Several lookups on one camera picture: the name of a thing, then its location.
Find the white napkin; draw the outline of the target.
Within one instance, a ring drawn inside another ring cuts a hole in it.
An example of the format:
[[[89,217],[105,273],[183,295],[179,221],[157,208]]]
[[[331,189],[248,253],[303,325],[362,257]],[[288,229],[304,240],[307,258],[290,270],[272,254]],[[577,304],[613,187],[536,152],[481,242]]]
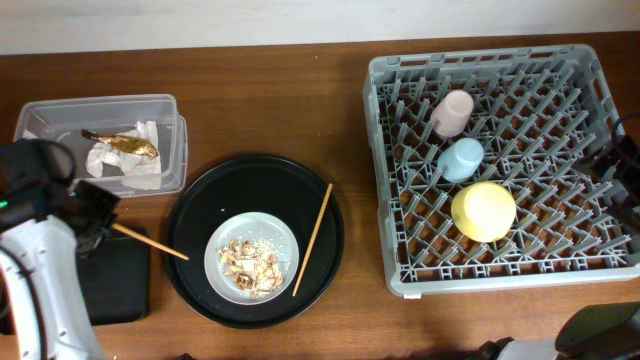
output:
[[[155,121],[138,121],[134,130],[123,132],[123,135],[148,140],[158,148]],[[96,143],[88,152],[85,161],[86,170],[93,177],[102,177],[104,165],[118,167],[126,176],[156,174],[161,172],[161,156],[151,159],[148,156],[125,153],[109,145]]]

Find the gold foil wrapper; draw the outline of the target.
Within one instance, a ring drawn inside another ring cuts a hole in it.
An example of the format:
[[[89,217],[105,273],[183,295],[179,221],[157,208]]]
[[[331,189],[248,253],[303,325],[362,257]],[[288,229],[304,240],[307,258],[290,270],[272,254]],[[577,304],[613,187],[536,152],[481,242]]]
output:
[[[146,156],[150,159],[155,159],[159,156],[156,147],[150,141],[142,138],[127,135],[101,135],[86,129],[81,131],[81,135],[86,139],[108,145],[120,152]]]

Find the yellow bowl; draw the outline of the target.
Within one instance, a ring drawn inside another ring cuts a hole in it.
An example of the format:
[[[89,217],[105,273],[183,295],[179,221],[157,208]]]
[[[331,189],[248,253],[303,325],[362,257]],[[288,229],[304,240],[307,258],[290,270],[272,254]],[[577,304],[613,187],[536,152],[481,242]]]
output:
[[[476,242],[504,238],[514,223],[516,203],[501,185],[479,182],[460,190],[453,198],[451,217],[457,229]]]

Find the light blue cup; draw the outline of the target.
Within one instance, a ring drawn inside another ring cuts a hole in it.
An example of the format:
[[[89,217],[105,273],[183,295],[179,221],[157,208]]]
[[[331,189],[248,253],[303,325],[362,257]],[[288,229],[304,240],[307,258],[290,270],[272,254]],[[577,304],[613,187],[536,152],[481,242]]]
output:
[[[446,181],[462,183],[472,177],[483,158],[484,148],[478,140],[462,138],[439,156],[437,167]]]

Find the pink cup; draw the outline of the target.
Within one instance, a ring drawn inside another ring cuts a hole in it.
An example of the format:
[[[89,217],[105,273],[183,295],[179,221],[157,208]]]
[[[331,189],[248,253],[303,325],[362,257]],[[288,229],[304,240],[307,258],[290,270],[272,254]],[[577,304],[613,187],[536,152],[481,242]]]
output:
[[[474,100],[463,90],[449,92],[433,110],[430,120],[441,137],[454,137],[463,132],[474,109]]]

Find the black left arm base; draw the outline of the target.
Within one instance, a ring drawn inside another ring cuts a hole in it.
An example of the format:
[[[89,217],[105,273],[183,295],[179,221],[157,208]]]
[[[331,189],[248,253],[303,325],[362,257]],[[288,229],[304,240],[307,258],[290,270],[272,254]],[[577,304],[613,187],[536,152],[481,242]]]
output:
[[[128,323],[149,313],[150,247],[113,231],[95,250],[76,256],[79,283],[93,326]]]

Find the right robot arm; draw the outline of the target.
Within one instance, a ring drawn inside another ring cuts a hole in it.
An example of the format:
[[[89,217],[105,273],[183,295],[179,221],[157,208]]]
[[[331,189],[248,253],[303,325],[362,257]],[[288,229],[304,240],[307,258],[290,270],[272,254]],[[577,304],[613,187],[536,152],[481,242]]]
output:
[[[573,168],[598,179],[610,173],[627,192],[606,214],[625,228],[639,232],[639,145],[620,126],[637,120],[638,113],[618,118],[608,142]],[[546,341],[521,342],[511,337],[484,343],[473,359],[637,359],[639,357],[639,304],[590,305],[574,314],[558,335]]]

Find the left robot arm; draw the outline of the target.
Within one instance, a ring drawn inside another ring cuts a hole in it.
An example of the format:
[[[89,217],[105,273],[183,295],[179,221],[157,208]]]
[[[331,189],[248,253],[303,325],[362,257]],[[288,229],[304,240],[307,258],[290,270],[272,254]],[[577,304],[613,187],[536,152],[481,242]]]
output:
[[[24,359],[102,359],[76,255],[113,224],[115,194],[75,177],[70,149],[21,139],[1,149],[1,274]]]

